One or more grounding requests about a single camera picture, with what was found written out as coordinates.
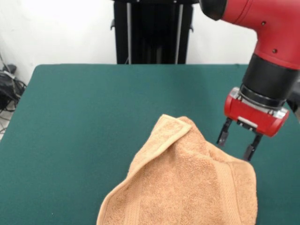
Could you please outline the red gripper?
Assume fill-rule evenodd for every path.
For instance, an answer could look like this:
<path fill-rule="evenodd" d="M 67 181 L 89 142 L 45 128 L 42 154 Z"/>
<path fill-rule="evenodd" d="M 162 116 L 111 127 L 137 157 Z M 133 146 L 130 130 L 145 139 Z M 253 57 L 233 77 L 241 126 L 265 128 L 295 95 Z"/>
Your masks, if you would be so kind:
<path fill-rule="evenodd" d="M 225 100 L 224 114 L 227 118 L 222 126 L 216 144 L 224 146 L 229 135 L 229 127 L 232 120 L 242 122 L 252 130 L 258 132 L 243 155 L 243 160 L 251 161 L 262 136 L 273 137 L 276 135 L 287 120 L 289 111 L 284 107 L 272 110 L 255 105 L 242 97 L 239 88 L 233 88 Z"/>

